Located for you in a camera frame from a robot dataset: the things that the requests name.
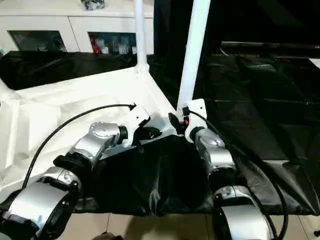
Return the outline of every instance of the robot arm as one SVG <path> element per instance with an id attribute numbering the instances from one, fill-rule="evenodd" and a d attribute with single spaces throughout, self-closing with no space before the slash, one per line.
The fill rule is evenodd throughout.
<path id="1" fill-rule="evenodd" d="M 93 167 L 108 148 L 133 143 L 134 132 L 149 119 L 135 107 L 123 125 L 95 122 L 66 155 L 58 156 L 36 182 L 23 189 L 2 216 L 0 239 L 54 240 L 64 231 Z"/>
<path id="2" fill-rule="evenodd" d="M 270 240 L 268 221 L 252 197 L 246 179 L 233 160 L 224 141 L 207 128 L 206 122 L 190 111 L 207 117 L 203 99 L 192 100 L 183 109 L 188 123 L 185 138 L 195 144 L 203 160 L 213 195 L 213 227 L 219 239 Z"/>

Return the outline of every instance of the black cable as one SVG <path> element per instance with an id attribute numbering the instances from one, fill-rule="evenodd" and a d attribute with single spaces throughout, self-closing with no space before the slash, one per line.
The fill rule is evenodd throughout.
<path id="1" fill-rule="evenodd" d="M 268 223 L 270 225 L 273 237 L 276 238 L 278 236 L 278 234 L 277 234 L 277 230 L 276 230 L 274 222 L 272 221 L 270 215 L 265 214 L 264 216 L 265 216 L 266 220 L 268 221 Z"/>
<path id="2" fill-rule="evenodd" d="M 219 133 L 219 131 L 217 130 L 217 128 L 211 122 L 209 122 L 205 117 L 203 117 L 199 113 L 191 111 L 191 110 L 189 110 L 189 113 L 194 114 L 194 115 L 198 116 L 199 118 L 201 118 L 202 120 L 204 120 L 214 132 L 216 132 L 217 134 L 222 136 Z M 253 156 L 253 158 L 250 159 L 250 160 L 258 168 L 260 168 L 262 170 L 262 172 L 266 175 L 266 177 L 269 179 L 269 181 L 271 182 L 272 186 L 274 187 L 274 189 L 276 190 L 276 192 L 277 192 L 277 194 L 278 194 L 278 196 L 280 198 L 281 205 L 282 205 L 282 211 L 283 211 L 283 224 L 282 224 L 282 228 L 281 228 L 279 236 L 277 236 L 277 234 L 275 234 L 274 238 L 277 239 L 277 240 L 283 240 L 284 237 L 285 237 L 285 234 L 287 232 L 287 228 L 288 228 L 289 214 L 288 214 L 288 206 L 287 206 L 285 197 L 282 194 L 278 184 L 274 181 L 274 179 L 276 177 L 276 174 L 275 174 L 274 170 L 269 165 L 267 165 L 264 161 L 261 161 L 258 157 Z"/>
<path id="3" fill-rule="evenodd" d="M 23 184 L 22 184 L 22 189 L 25 189 L 27 187 L 27 184 L 28 184 L 28 180 L 30 178 L 30 175 L 31 175 L 31 172 L 35 166 L 35 163 L 36 163 L 36 160 L 41 152 L 41 150 L 44 148 L 44 146 L 47 144 L 47 142 L 49 142 L 49 140 L 57 133 L 59 132 L 63 127 L 65 127 L 66 125 L 68 125 L 69 123 L 71 123 L 72 121 L 84 116 L 84 115 L 87 115 L 87 114 L 90 114 L 92 112 L 95 112 L 95 111 L 98 111 L 98 110 L 101 110 L 101 109 L 107 109 L 107 108 L 113 108 L 113 107 L 129 107 L 130 110 L 132 110 L 136 105 L 131 105 L 131 104 L 113 104 L 113 105 L 106 105 L 106 106 L 99 106 L 99 107 L 96 107 L 96 108 L 93 108 L 91 110 L 88 110 L 88 111 L 85 111 L 83 113 L 80 113 L 72 118 L 70 118 L 69 120 L 65 121 L 64 123 L 62 123 L 60 126 L 58 126 L 40 145 L 40 147 L 37 149 L 37 151 L 35 152 L 34 156 L 33 156 L 33 159 L 29 165 L 29 168 L 28 168 L 28 171 L 25 175 L 25 178 L 24 178 L 24 181 L 23 181 Z"/>

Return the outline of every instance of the black tarp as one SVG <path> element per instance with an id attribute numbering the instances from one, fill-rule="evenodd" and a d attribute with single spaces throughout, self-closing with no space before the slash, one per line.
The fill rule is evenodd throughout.
<path id="1" fill-rule="evenodd" d="M 179 73 L 165 58 L 148 57 L 150 73 L 172 105 Z M 18 90 L 134 66 L 133 56 L 10 52 L 0 77 Z M 290 214 L 320 213 L 320 69 L 307 59 L 215 56 L 199 68 L 194 98 L 235 144 L 270 164 Z M 281 214 L 265 175 L 242 155 L 238 164 L 269 214 Z M 211 193 L 192 144 L 169 136 L 102 161 L 77 212 L 133 215 L 210 213 Z"/>

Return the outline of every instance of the cable connector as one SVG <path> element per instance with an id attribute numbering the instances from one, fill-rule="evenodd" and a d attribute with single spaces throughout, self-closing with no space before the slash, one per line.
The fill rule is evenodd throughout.
<path id="1" fill-rule="evenodd" d="M 130 109 L 130 111 L 132 110 L 132 109 L 134 109 L 135 107 L 137 106 L 137 104 L 134 102 L 133 104 L 129 104 L 129 109 Z"/>
<path id="2" fill-rule="evenodd" d="M 190 109 L 188 106 L 182 108 L 183 116 L 189 116 L 190 115 Z"/>

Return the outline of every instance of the white cabinet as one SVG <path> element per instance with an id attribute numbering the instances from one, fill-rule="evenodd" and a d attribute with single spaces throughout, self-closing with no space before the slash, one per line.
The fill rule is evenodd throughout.
<path id="1" fill-rule="evenodd" d="M 87 53 L 96 52 L 93 48 L 98 45 L 117 53 L 117 42 L 119 49 L 132 52 L 134 0 L 108 2 L 103 9 L 88 11 L 81 0 L 0 0 L 0 45 L 6 51 Z M 153 54 L 154 0 L 143 2 L 146 52 Z"/>
<path id="2" fill-rule="evenodd" d="M 67 16 L 0 16 L 0 44 L 6 51 L 79 51 Z"/>

